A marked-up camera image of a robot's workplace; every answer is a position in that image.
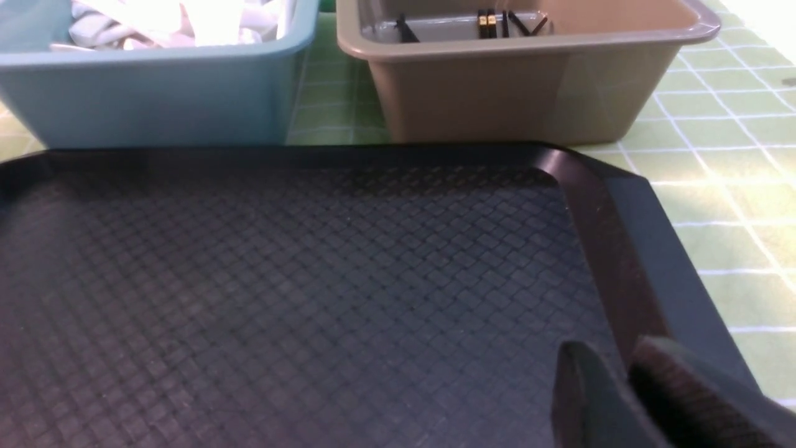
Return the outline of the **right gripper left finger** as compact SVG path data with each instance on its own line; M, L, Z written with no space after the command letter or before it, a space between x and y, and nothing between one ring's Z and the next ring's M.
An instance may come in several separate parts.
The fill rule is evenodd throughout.
M671 446L626 378L583 341L559 348L551 425L555 447Z

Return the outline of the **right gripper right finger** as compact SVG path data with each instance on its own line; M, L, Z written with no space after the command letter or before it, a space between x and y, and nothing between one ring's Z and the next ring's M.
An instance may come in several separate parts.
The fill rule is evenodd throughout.
M673 446L795 445L793 412L670 338L640 338L628 379Z

